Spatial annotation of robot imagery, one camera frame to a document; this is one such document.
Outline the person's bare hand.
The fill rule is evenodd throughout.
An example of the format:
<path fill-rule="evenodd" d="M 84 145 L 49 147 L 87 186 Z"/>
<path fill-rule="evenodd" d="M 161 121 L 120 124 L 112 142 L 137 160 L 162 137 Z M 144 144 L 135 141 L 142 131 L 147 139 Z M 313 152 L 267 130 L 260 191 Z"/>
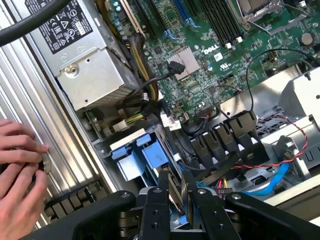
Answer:
<path fill-rule="evenodd" d="M 37 163 L 11 163 L 0 174 L 0 238 L 28 235 L 44 210 L 47 175 Z"/>
<path fill-rule="evenodd" d="M 19 122 L 0 121 L 0 172 L 17 174 L 25 164 L 36 164 L 49 147 L 36 141 L 32 130 Z"/>

